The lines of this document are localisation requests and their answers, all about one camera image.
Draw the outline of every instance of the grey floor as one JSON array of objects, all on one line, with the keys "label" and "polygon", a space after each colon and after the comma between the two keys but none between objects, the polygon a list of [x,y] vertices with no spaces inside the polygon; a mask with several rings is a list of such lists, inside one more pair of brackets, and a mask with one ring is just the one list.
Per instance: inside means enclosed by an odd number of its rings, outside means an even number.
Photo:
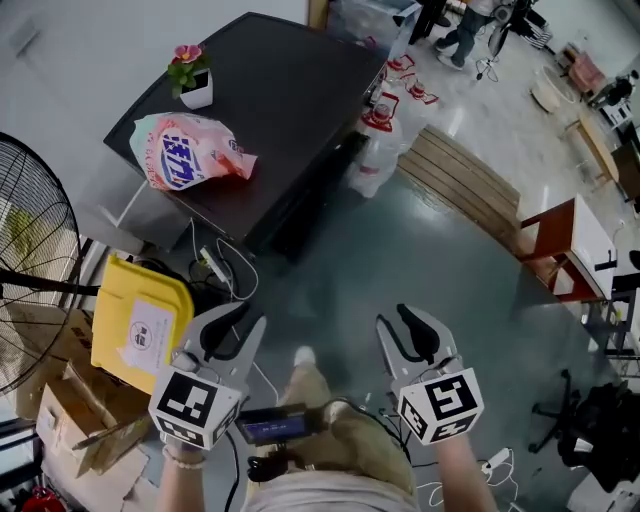
[{"label": "grey floor", "polygon": [[[215,246],[215,235],[201,225],[196,237],[198,245]],[[184,270],[192,259],[190,233],[164,259]],[[476,371],[486,404],[471,434],[478,458],[512,448],[518,504],[529,511],[562,509],[585,471],[565,468],[553,445],[536,456],[527,452],[549,426],[532,421],[531,406],[557,403],[562,368],[572,371],[583,390],[613,374],[587,353],[589,336],[569,310],[475,224],[396,175],[369,201],[340,190],[299,261],[291,265],[269,255],[258,267],[253,304],[269,325],[257,362],[280,393],[295,348],[307,344],[336,394],[362,402],[371,393],[372,410],[389,407],[375,317],[383,313],[399,321],[396,304],[415,305],[449,326],[465,364]],[[273,403],[257,372],[250,385],[255,395],[249,407]],[[157,453],[157,444],[146,449]],[[429,448],[412,443],[411,451],[414,463],[434,460]],[[419,483],[437,480],[435,467],[416,471]],[[145,476],[157,485],[159,475],[154,456]],[[232,477],[229,446],[221,441],[207,467],[211,509],[226,499]],[[242,504],[243,488],[234,509]],[[499,499],[513,498],[508,482],[494,491]],[[420,492],[426,510],[431,491]]]},{"label": "grey floor", "polygon": [[[451,13],[449,16],[455,26],[458,18]],[[592,115],[600,125],[610,150],[619,146],[615,133],[584,102],[562,101],[554,114],[538,106],[531,96],[531,86],[544,66],[559,71],[548,52],[536,50],[511,33],[495,66],[499,82],[487,78],[478,82],[476,61],[489,56],[487,41],[493,27],[478,35],[461,72],[441,64],[432,48],[432,43],[448,30],[435,26],[428,40],[408,50],[427,90],[440,97],[431,106],[428,122],[456,139],[520,192],[521,219],[580,193],[616,243],[618,273],[636,272],[628,252],[640,246],[640,221],[624,203],[614,182],[598,186],[595,178],[600,174],[599,167],[581,137],[561,137],[581,112]]]}]

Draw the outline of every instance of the khaki shorts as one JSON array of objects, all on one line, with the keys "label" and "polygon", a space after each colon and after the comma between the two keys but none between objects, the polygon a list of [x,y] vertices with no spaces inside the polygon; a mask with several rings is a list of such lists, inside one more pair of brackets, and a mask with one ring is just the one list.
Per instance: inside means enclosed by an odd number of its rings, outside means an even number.
[{"label": "khaki shorts", "polygon": [[[278,405],[304,403],[307,407],[320,407],[331,399],[329,386],[314,364],[297,366]],[[306,466],[327,465],[363,475],[396,486],[415,496],[416,487],[411,465],[401,448],[376,421],[351,407],[340,410],[329,430],[287,443],[287,449],[300,457]],[[275,446],[258,448],[264,457]],[[249,482],[247,495],[260,488]]]}]

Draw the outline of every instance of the jeans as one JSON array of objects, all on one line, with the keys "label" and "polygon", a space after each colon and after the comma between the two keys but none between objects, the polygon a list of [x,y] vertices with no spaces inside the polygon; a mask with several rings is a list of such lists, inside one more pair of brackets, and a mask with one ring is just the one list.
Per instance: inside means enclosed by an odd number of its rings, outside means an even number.
[{"label": "jeans", "polygon": [[446,37],[438,39],[436,41],[436,47],[444,50],[458,43],[458,50],[453,57],[451,57],[451,61],[456,66],[462,67],[464,66],[465,59],[469,56],[471,50],[473,50],[476,34],[482,27],[492,21],[493,18],[491,16],[483,16],[470,7],[467,7],[458,28],[449,32]]}]

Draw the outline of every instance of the wooden pallet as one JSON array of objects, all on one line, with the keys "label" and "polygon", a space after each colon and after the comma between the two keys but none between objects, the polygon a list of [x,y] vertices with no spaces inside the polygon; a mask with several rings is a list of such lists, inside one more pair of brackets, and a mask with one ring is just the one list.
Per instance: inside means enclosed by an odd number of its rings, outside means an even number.
[{"label": "wooden pallet", "polygon": [[520,194],[451,137],[428,126],[400,157],[398,168],[515,250]]}]

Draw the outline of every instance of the pink plastic bag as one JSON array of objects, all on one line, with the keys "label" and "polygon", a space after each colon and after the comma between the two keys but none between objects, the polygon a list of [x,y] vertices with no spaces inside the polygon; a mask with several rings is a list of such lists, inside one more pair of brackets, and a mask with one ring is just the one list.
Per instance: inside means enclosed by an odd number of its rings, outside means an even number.
[{"label": "pink plastic bag", "polygon": [[193,114],[146,116],[136,121],[129,144],[151,186],[160,190],[184,190],[227,174],[248,180],[257,159],[244,154],[221,122]]}]

